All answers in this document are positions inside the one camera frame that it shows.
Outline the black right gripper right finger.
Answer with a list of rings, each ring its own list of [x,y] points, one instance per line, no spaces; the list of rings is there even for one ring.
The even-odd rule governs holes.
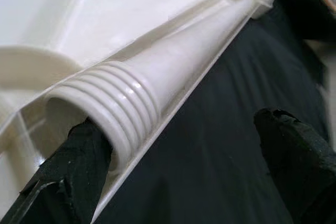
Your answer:
[[[294,224],[336,224],[336,152],[284,110],[254,115],[270,175]]]

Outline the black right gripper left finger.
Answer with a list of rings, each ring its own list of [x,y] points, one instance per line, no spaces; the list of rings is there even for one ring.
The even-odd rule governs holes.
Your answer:
[[[93,121],[74,126],[26,184],[0,224],[90,224],[112,150]]]

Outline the white plastic table leg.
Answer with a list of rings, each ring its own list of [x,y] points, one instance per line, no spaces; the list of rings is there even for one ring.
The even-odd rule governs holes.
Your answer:
[[[238,0],[155,42],[125,61],[106,61],[46,95],[46,122],[56,140],[91,119],[103,131],[122,170],[156,128],[161,113],[223,48],[249,14],[253,0]]]

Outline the white plastic children table top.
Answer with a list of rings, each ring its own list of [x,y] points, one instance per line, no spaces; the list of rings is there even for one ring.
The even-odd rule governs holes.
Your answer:
[[[64,141],[46,122],[46,95],[106,61],[125,61],[238,0],[0,0],[0,220],[40,165]],[[223,48],[161,113],[127,167],[111,164],[92,221],[153,145],[220,55],[274,0],[253,0]]]

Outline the black tablecloth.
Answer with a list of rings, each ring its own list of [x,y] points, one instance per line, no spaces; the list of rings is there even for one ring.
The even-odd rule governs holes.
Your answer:
[[[330,139],[326,69],[308,39],[336,41],[321,0],[275,0],[250,20],[94,224],[293,224],[254,115],[285,110]]]

